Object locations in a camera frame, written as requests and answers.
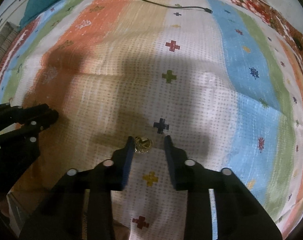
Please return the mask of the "gold chain jewelry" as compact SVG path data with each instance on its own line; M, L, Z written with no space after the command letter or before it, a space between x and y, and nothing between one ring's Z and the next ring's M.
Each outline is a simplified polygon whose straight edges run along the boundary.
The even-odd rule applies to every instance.
M153 147L153 141L147 137L135 138L135 152L145 154Z

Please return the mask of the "silver metal tin box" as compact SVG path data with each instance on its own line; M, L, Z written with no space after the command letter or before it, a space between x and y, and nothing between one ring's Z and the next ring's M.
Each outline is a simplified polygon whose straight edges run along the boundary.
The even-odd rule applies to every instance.
M39 205L39 196L30 191L11 191L7 195L10 228L19 237L21 230Z

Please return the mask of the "striped colourful cloth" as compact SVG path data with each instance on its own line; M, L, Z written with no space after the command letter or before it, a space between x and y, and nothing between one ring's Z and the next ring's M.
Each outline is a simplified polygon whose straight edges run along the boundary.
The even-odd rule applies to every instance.
M146 137L115 219L131 239L182 239L186 194L169 188L164 137L230 167L283 237L303 217L303 35L260 0L61 0L0 61L0 103L61 117L7 198L20 232L68 168Z

